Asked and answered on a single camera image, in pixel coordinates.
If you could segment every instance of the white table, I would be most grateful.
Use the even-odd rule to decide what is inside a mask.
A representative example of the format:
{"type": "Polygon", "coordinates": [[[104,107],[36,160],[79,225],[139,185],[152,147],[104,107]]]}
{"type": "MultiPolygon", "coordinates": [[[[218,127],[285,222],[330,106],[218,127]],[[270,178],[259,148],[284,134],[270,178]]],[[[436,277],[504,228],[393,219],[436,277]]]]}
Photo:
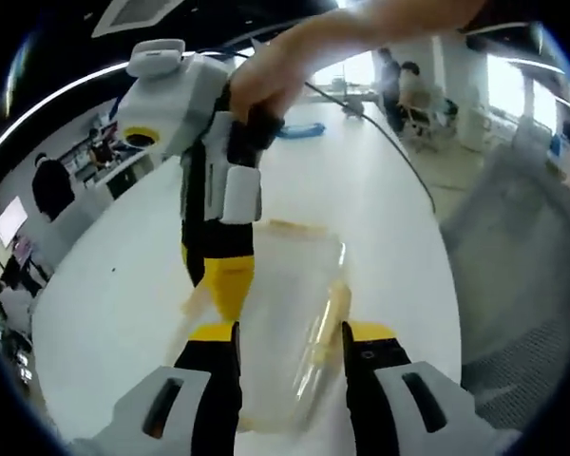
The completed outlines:
{"type": "MultiPolygon", "coordinates": [[[[366,112],[388,131],[377,107],[366,112]]],[[[276,140],[262,159],[265,218],[328,225],[348,244],[351,317],[394,328],[412,360],[460,380],[458,307],[421,185],[369,123],[338,106],[295,106],[321,138],[276,140]]],[[[47,408],[66,440],[107,425],[112,406],[162,364],[191,284],[179,252],[181,171],[171,159],[111,205],[77,242],[33,318],[47,408]]],[[[240,455],[353,455],[341,373],[301,437],[237,436],[240,455]]]]}

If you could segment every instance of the clear plastic container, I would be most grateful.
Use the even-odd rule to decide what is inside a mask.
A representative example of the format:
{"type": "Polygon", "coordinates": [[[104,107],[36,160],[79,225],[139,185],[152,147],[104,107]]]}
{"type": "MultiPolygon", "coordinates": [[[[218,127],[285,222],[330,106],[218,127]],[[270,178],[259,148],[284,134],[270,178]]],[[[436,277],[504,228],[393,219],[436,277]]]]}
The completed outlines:
{"type": "MultiPolygon", "coordinates": [[[[295,431],[306,426],[340,354],[340,322],[351,304],[346,248],[326,229],[276,220],[256,224],[254,244],[255,277],[240,318],[239,427],[295,431]]],[[[201,283],[183,305],[174,348],[215,321],[212,308],[201,283]]]]}

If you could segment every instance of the black cable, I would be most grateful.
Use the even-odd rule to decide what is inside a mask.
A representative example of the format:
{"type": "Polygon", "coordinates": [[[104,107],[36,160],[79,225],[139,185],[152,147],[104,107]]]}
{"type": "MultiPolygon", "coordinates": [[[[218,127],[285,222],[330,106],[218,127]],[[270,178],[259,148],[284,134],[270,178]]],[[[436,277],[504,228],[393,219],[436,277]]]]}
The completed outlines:
{"type": "MultiPolygon", "coordinates": [[[[205,52],[215,52],[218,54],[222,54],[222,55],[227,55],[229,57],[242,57],[244,59],[248,59],[250,56],[245,55],[245,54],[241,54],[240,52],[235,52],[235,51],[229,51],[229,50],[224,50],[224,49],[203,49],[200,50],[199,53],[205,53],[205,52]]],[[[425,189],[425,192],[427,192],[427,196],[428,199],[430,200],[430,205],[433,211],[433,214],[436,212],[436,207],[435,207],[435,199],[433,198],[433,196],[430,194],[430,191],[428,190],[427,184],[423,181],[423,179],[420,177],[420,175],[418,174],[418,171],[416,171],[416,168],[414,168],[413,164],[411,164],[411,161],[409,160],[408,156],[406,155],[406,153],[401,149],[401,147],[399,147],[399,144],[397,144],[397,142],[389,135],[389,133],[387,133],[384,128],[382,128],[382,126],[380,126],[378,124],[377,121],[375,121],[374,119],[372,119],[370,116],[368,116],[367,114],[363,113],[363,112],[357,112],[353,107],[349,106],[348,104],[341,102],[340,100],[338,100],[337,98],[335,98],[332,95],[329,95],[328,93],[325,93],[323,90],[321,90],[320,88],[316,87],[315,85],[312,85],[311,83],[304,83],[304,85],[308,88],[310,88],[311,90],[315,91],[316,93],[318,93],[319,95],[323,96],[325,99],[329,100],[330,102],[336,103],[337,105],[340,105],[344,108],[346,108],[347,110],[349,110],[350,112],[352,112],[355,116],[360,117],[366,121],[368,121],[370,124],[372,124],[373,126],[375,126],[378,131],[380,133],[382,133],[382,135],[389,141],[389,143],[395,148],[395,150],[397,151],[397,153],[399,154],[399,156],[406,162],[406,164],[408,165],[409,169],[411,169],[411,171],[414,173],[414,176],[416,177],[416,179],[420,182],[420,184],[423,186],[423,188],[425,189]]]]}

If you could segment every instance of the air vent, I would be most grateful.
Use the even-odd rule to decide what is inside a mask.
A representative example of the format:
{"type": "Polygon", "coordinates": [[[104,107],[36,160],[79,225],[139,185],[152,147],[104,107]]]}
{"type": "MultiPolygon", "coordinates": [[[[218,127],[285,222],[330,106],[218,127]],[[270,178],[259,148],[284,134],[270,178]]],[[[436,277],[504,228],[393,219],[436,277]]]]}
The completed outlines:
{"type": "Polygon", "coordinates": [[[156,26],[184,0],[112,0],[92,38],[118,31],[156,26]]]}

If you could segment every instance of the gray mesh chair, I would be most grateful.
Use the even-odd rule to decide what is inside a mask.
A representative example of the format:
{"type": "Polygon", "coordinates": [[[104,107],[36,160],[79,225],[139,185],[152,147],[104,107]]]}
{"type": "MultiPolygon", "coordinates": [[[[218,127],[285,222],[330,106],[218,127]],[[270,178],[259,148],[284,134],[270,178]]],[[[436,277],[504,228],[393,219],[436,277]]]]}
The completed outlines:
{"type": "Polygon", "coordinates": [[[496,428],[522,429],[570,358],[570,192],[535,147],[488,154],[444,222],[459,302],[462,386],[496,428]]]}

